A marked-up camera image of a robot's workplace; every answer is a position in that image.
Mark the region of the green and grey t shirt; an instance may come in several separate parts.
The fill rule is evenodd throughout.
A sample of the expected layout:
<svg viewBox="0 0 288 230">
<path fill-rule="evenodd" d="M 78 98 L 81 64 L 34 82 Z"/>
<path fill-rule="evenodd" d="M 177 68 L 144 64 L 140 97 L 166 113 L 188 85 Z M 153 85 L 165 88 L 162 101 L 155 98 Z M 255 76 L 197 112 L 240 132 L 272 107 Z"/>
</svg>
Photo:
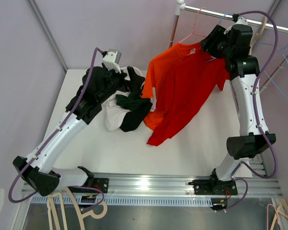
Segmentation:
<svg viewBox="0 0 288 230">
<path fill-rule="evenodd" d="M 142 98 L 142 88 L 137 92 L 116 91 L 104 104 L 106 111 L 105 126 L 109 131 L 120 129 L 125 115 L 138 109 L 141 105 L 151 102 L 149 98 Z"/>
</svg>

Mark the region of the orange t shirt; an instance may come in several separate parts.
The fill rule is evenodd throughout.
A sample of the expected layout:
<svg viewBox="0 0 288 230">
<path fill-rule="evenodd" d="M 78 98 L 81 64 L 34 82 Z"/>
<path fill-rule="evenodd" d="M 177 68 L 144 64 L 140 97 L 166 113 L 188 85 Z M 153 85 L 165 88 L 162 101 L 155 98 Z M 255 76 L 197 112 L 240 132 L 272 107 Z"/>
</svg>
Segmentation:
<svg viewBox="0 0 288 230">
<path fill-rule="evenodd" d="M 166 78 L 171 75 L 175 66 L 189 58 L 196 50 L 200 49 L 200 43 L 184 45 L 177 43 L 165 52 L 153 58 L 148 66 L 141 97 L 146 99 L 161 98 L 161 88 Z"/>
</svg>

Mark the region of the pink wire hanger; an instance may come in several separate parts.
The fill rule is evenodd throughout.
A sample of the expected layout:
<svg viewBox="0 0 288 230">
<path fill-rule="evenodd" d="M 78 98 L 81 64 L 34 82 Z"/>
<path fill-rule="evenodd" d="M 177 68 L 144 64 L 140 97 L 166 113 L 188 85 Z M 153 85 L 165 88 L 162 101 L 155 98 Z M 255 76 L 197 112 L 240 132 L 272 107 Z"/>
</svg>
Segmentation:
<svg viewBox="0 0 288 230">
<path fill-rule="evenodd" d="M 196 16 L 195 16 L 195 19 L 194 19 L 194 23 L 193 23 L 193 29 L 192 29 L 192 32 L 187 35 L 185 38 L 183 38 L 182 40 L 179 41 L 179 44 L 181 44 L 182 42 L 184 42 L 186 39 L 188 39 L 189 37 L 191 37 L 192 35 L 196 35 L 196 36 L 200 36 L 200 37 L 204 37 L 206 38 L 206 35 L 203 35 L 201 33 L 197 33 L 196 32 L 196 23 L 197 23 L 197 17 L 199 15 L 199 13 L 202 11 L 202 10 L 205 10 L 206 7 L 202 7 L 199 9 L 199 11 L 196 13 Z"/>
</svg>

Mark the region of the beige wooden hanger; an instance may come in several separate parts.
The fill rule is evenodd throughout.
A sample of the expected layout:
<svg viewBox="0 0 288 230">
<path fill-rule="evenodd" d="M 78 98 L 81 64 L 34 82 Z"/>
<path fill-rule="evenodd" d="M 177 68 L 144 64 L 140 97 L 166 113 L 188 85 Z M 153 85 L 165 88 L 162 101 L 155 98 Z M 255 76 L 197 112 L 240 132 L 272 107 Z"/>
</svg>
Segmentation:
<svg viewBox="0 0 288 230">
<path fill-rule="evenodd" d="M 253 35 L 251 42 L 250 42 L 250 47 L 253 48 L 253 46 L 255 45 L 255 43 L 261 38 L 264 30 L 265 30 L 265 26 L 267 24 L 268 18 L 265 16 L 262 18 L 262 23 L 259 26 L 259 29 L 257 30 L 257 32 Z"/>
</svg>

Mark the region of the black t shirt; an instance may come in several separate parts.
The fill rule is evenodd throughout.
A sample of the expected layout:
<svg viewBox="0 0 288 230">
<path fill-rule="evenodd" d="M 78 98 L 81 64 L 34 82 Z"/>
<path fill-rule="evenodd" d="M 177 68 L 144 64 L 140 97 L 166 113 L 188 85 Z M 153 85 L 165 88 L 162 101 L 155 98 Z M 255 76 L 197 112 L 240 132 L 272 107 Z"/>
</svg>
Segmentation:
<svg viewBox="0 0 288 230">
<path fill-rule="evenodd" d="M 150 112 L 152 105 L 151 102 L 147 102 L 138 109 L 128 112 L 123 119 L 120 129 L 123 132 L 136 130 Z"/>
</svg>

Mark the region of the red t shirt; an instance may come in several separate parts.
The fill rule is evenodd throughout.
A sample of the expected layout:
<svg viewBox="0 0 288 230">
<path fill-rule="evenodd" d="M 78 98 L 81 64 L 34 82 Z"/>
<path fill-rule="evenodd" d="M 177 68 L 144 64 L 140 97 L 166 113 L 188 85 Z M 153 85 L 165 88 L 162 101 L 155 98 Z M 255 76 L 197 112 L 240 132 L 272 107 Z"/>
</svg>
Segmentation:
<svg viewBox="0 0 288 230">
<path fill-rule="evenodd" d="M 147 144 L 159 146 L 178 134 L 200 111 L 214 88 L 222 91 L 227 80 L 225 61 L 212 59 L 202 51 L 174 67 L 157 96 L 156 110 L 162 120 Z"/>
</svg>

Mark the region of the light blue plastic hanger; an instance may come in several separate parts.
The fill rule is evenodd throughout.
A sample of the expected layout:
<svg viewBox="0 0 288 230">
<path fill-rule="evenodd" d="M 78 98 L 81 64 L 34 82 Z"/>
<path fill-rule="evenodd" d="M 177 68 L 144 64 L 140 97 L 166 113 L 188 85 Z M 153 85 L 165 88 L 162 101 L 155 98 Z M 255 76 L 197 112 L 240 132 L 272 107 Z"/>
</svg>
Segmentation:
<svg viewBox="0 0 288 230">
<path fill-rule="evenodd" d="M 267 79 L 260 87 L 260 94 L 267 90 L 270 85 L 273 85 L 281 96 L 288 102 L 288 94 L 286 94 L 286 92 L 282 90 L 280 85 L 276 82 L 276 78 L 280 73 L 285 73 L 288 78 L 288 43 L 282 48 L 276 48 L 276 51 L 280 54 L 282 60 L 271 74 L 268 74 L 266 70 L 264 71 Z"/>
</svg>

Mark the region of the blue wire hanger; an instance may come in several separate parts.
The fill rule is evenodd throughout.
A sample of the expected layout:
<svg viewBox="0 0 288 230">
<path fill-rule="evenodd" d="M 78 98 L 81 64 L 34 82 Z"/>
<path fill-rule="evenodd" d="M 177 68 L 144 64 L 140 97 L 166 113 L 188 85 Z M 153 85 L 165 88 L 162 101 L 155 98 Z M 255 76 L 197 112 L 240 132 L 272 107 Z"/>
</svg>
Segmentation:
<svg viewBox="0 0 288 230">
<path fill-rule="evenodd" d="M 229 18 L 229 20 L 232 20 L 233 13 L 228 12 L 225 13 L 219 20 L 219 23 L 214 27 L 212 32 L 203 40 L 204 45 L 201 46 L 201 49 L 207 53 L 209 53 L 211 59 L 209 61 L 215 60 L 215 59 L 221 59 L 221 53 L 219 46 L 222 46 L 226 43 L 226 35 L 224 34 L 224 31 L 226 28 L 221 26 L 221 22 L 224 18 Z"/>
</svg>

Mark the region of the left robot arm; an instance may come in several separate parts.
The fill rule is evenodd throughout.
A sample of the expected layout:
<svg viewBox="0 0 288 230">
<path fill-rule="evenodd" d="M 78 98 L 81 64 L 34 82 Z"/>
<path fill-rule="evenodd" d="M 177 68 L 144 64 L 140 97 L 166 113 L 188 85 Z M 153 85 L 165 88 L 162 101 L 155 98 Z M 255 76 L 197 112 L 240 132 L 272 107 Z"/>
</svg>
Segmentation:
<svg viewBox="0 0 288 230">
<path fill-rule="evenodd" d="M 117 91 L 130 92 L 141 88 L 145 78 L 133 67 L 121 72 L 93 67 L 86 71 L 82 81 L 52 134 L 32 153 L 13 160 L 21 178 L 41 196 L 48 196 L 63 187 L 76 187 L 83 192 L 93 189 L 94 174 L 85 167 L 55 169 L 53 165 L 69 143 L 101 112 L 102 104 L 110 96 Z"/>
</svg>

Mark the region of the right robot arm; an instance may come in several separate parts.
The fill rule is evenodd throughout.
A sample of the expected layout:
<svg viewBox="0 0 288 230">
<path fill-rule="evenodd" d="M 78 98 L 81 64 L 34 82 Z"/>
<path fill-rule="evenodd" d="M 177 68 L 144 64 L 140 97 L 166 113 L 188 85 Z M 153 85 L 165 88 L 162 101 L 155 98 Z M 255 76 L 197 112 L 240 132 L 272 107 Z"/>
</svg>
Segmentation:
<svg viewBox="0 0 288 230">
<path fill-rule="evenodd" d="M 209 179 L 195 179 L 195 195 L 237 195 L 234 177 L 241 166 L 249 168 L 248 161 L 264 152 L 276 141 L 265 123 L 258 88 L 259 64 L 249 54 L 252 28 L 235 23 L 225 29 L 216 25 L 213 31 L 200 42 L 203 51 L 225 61 L 230 85 L 240 123 L 240 134 L 229 137 L 226 142 L 227 155 L 213 169 Z"/>
</svg>

